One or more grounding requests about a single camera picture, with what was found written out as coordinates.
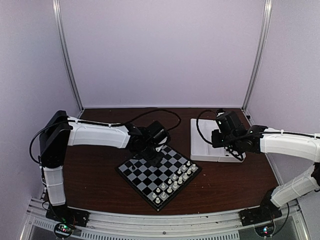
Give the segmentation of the white plastic divided tray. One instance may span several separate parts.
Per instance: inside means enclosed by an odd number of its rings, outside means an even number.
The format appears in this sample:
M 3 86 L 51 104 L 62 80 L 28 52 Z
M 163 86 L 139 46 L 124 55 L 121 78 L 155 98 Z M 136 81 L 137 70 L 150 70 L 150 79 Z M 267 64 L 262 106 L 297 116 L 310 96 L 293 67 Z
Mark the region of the white plastic divided tray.
M 202 135 L 209 141 L 212 131 L 219 129 L 214 120 L 199 119 L 199 130 Z M 205 142 L 197 129 L 196 119 L 190 120 L 190 159 L 193 161 L 220 162 L 220 163 L 240 163 L 224 148 L 213 148 Z

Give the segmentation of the black white chessboard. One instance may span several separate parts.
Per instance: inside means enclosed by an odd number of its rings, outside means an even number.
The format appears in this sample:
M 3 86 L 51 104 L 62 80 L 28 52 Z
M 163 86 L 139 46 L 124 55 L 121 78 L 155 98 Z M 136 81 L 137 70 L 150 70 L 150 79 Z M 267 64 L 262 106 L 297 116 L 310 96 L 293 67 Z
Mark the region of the black white chessboard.
M 169 145 L 164 145 L 160 152 L 163 154 L 163 158 L 158 166 L 151 166 L 144 159 L 138 160 L 132 157 L 115 168 L 116 172 L 157 212 L 168 205 L 202 171 L 198 164 Z M 148 195 L 156 188 L 153 181 L 155 180 L 157 184 L 160 183 L 160 178 L 164 180 L 166 178 L 165 175 L 170 175 L 169 170 L 175 172 L 177 168 L 187 161 L 196 164 L 200 168 L 199 172 L 191 180 L 188 180 L 182 189 L 174 193 L 173 197 L 170 197 L 168 201 L 165 201 L 159 207 L 152 203 Z

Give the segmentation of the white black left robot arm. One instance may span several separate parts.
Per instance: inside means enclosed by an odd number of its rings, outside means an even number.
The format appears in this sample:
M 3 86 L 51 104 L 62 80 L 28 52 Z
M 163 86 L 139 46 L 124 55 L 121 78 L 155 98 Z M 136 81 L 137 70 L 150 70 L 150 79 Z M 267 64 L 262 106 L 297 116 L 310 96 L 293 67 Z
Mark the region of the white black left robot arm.
M 171 137 L 169 131 L 154 121 L 147 127 L 136 126 L 131 120 L 124 123 L 106 123 L 79 119 L 57 111 L 47 125 L 37 132 L 29 144 L 39 140 L 39 156 L 30 158 L 40 166 L 47 189 L 52 213 L 61 222 L 72 218 L 72 211 L 66 207 L 63 166 L 68 147 L 105 146 L 127 149 L 146 161 L 157 161 L 161 157 L 161 147 Z

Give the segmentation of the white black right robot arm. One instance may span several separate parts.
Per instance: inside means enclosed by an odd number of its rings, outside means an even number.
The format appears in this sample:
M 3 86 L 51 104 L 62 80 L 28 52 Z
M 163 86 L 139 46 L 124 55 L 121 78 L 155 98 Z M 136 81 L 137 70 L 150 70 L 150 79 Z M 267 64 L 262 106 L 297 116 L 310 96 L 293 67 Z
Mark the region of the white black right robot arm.
M 249 129 L 220 127 L 211 132 L 213 148 L 225 148 L 241 160 L 246 152 L 255 154 L 281 154 L 307 159 L 313 162 L 307 170 L 289 182 L 277 186 L 265 196 L 256 210 L 259 220 L 268 220 L 288 202 L 312 191 L 320 190 L 320 135 L 278 130 L 264 125 L 253 125 Z

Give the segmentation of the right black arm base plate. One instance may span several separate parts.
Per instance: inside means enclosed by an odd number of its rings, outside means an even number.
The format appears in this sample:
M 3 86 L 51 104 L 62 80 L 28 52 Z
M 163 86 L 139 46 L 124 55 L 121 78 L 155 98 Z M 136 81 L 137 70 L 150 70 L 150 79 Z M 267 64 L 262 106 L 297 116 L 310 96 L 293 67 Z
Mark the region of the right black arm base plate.
M 280 218 L 282 212 L 269 199 L 263 199 L 258 207 L 246 208 L 239 212 L 243 226 L 255 225 Z

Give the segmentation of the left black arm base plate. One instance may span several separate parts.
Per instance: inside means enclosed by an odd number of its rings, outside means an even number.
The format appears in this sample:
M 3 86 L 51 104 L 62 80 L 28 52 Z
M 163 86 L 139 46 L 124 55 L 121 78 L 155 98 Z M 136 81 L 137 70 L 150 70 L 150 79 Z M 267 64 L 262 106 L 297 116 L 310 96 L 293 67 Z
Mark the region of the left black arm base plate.
M 62 205 L 52 205 L 49 202 L 45 217 L 57 222 L 64 223 L 70 227 L 86 227 L 90 213 L 86 210 L 80 210 L 68 207 L 67 203 Z

